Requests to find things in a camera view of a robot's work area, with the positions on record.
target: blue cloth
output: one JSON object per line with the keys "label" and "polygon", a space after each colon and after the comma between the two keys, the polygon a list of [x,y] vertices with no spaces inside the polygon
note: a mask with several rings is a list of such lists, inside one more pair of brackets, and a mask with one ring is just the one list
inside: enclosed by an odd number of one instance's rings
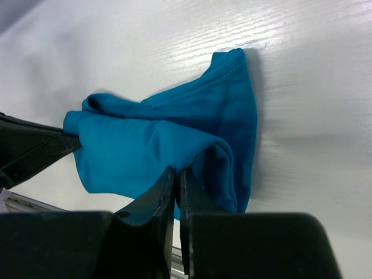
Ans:
{"label": "blue cloth", "polygon": [[88,192],[137,198],[167,166],[178,176],[191,167],[225,210],[247,207],[257,113],[242,49],[214,53],[200,78],[141,103],[90,95],[63,128],[80,137],[74,155]]}

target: wood grain texture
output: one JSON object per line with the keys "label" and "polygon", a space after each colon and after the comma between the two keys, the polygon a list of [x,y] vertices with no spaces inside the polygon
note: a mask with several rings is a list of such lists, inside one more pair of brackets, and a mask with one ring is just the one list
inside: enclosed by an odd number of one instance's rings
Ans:
{"label": "wood grain texture", "polygon": [[[245,48],[260,116],[248,211],[315,215],[345,278],[370,278],[371,26],[372,1],[49,0],[0,37],[0,111],[61,126],[97,89],[139,101]],[[87,195],[74,168],[17,191],[66,209],[129,201]]]}

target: towel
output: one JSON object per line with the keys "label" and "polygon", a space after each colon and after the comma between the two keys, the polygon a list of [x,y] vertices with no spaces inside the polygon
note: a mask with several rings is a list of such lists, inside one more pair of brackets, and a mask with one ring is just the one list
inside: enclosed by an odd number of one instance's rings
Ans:
{"label": "towel", "polygon": [[215,52],[200,78],[140,103],[90,95],[63,129],[80,138],[74,157],[90,193],[137,198],[167,166],[178,177],[191,167],[223,209],[246,210],[257,113],[242,49]]}

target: table surface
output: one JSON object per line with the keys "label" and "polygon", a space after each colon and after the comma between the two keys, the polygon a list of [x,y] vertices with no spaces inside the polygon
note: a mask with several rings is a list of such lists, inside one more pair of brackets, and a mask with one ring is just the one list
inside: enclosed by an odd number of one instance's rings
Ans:
{"label": "table surface", "polygon": [[[214,51],[246,49],[259,109],[248,211],[313,214],[345,278],[370,278],[371,26],[368,0],[43,1],[0,35],[0,111],[61,127],[92,92],[140,101]],[[130,201],[86,193],[72,156],[15,191],[68,210]]]}

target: folded cloth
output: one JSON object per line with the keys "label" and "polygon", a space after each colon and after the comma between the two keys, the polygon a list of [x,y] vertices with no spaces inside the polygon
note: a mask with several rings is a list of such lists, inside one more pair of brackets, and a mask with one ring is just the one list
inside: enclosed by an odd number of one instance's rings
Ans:
{"label": "folded cloth", "polygon": [[191,167],[222,208],[247,207],[257,113],[242,49],[214,53],[200,78],[141,103],[90,95],[63,128],[80,137],[74,155],[88,192],[137,198],[167,166],[178,176]]}

